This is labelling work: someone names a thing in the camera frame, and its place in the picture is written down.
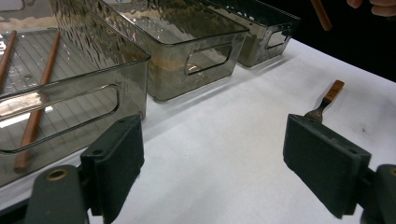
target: transparent storage container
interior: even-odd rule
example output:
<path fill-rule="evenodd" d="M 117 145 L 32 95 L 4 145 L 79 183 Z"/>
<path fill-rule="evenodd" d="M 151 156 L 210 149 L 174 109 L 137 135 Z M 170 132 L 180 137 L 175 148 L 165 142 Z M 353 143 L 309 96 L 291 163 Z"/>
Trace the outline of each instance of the transparent storage container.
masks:
<path fill-rule="evenodd" d="M 191 0 L 80 0 L 151 54 L 148 93 L 163 102 L 229 76 L 248 29 Z"/>
<path fill-rule="evenodd" d="M 195 0 L 248 27 L 238 62 L 252 67 L 283 53 L 300 18 L 257 0 Z"/>
<path fill-rule="evenodd" d="M 80 2 L 35 0 L 1 16 L 0 57 L 9 26 L 18 34 L 0 95 L 0 186 L 87 147 L 118 119 L 146 116 L 149 54 Z M 58 29 L 50 83 L 40 85 Z M 36 137 L 22 146 L 37 110 L 43 112 Z M 24 152 L 30 165 L 16 173 L 16 157 Z"/>

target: metal screw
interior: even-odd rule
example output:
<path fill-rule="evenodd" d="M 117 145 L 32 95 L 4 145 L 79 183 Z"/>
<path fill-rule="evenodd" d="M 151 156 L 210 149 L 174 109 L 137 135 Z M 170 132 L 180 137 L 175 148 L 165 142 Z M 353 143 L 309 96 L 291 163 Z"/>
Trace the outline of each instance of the metal screw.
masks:
<path fill-rule="evenodd" d="M 66 169 L 57 169 L 47 174 L 46 178 L 48 181 L 56 181 L 64 178 L 68 174 L 69 172 Z"/>

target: white table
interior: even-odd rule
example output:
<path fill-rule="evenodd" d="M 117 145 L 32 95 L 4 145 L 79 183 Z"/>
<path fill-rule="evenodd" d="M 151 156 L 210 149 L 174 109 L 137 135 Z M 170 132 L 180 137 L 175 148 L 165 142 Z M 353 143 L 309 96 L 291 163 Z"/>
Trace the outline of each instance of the white table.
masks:
<path fill-rule="evenodd" d="M 396 84 L 291 40 L 275 63 L 233 75 L 166 104 L 148 98 L 146 162 L 115 223 L 360 223 L 339 220 L 283 162 L 288 114 L 346 85 L 323 123 L 396 163 Z M 91 217 L 101 223 L 100 217 Z"/>

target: copper rod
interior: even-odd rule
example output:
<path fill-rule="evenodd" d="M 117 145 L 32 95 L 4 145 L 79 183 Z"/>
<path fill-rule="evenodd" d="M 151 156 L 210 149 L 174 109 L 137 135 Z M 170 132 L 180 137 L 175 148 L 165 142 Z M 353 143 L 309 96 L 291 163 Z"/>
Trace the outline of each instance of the copper rod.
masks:
<path fill-rule="evenodd" d="M 0 93 L 3 93 L 3 83 L 6 79 L 6 71 L 8 67 L 8 61 L 11 57 L 12 47 L 14 46 L 15 39 L 17 38 L 17 31 L 13 30 L 11 36 L 9 37 L 6 50 L 4 51 L 3 57 L 0 61 Z"/>
<path fill-rule="evenodd" d="M 59 40 L 61 34 L 58 31 L 55 40 L 53 41 L 52 48 L 49 53 L 49 60 L 47 61 L 46 67 L 44 69 L 43 77 L 41 78 L 40 85 L 45 85 L 50 82 L 50 75 L 53 67 L 53 63 L 56 57 L 56 51 L 58 49 Z M 43 109 L 36 110 L 30 113 L 29 119 L 27 120 L 26 128 L 23 133 L 23 138 L 21 140 L 21 147 L 24 147 L 33 141 L 35 141 L 35 137 L 38 131 L 38 124 L 40 122 L 40 117 L 43 112 Z M 30 166 L 29 159 L 29 150 L 24 150 L 20 152 L 15 158 L 14 171 L 17 174 L 24 173 Z"/>
<path fill-rule="evenodd" d="M 330 21 L 329 16 L 327 15 L 326 10 L 321 3 L 321 0 L 311 0 L 311 3 L 315 9 L 315 12 L 317 12 L 320 24 L 322 25 L 323 29 L 325 31 L 330 31 L 332 29 L 332 22 Z"/>

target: finger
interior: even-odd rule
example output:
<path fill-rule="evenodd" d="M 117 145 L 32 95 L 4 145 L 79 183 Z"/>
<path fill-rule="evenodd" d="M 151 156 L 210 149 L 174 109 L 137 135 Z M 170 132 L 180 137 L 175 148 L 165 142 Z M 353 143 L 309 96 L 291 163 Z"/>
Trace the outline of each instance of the finger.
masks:
<path fill-rule="evenodd" d="M 383 17 L 396 16 L 396 7 L 373 6 L 372 13 L 377 16 L 383 16 Z"/>
<path fill-rule="evenodd" d="M 396 0 L 370 0 L 370 3 L 379 7 L 396 7 Z"/>
<path fill-rule="evenodd" d="M 347 4 L 351 7 L 358 8 L 361 6 L 363 0 L 346 0 Z"/>

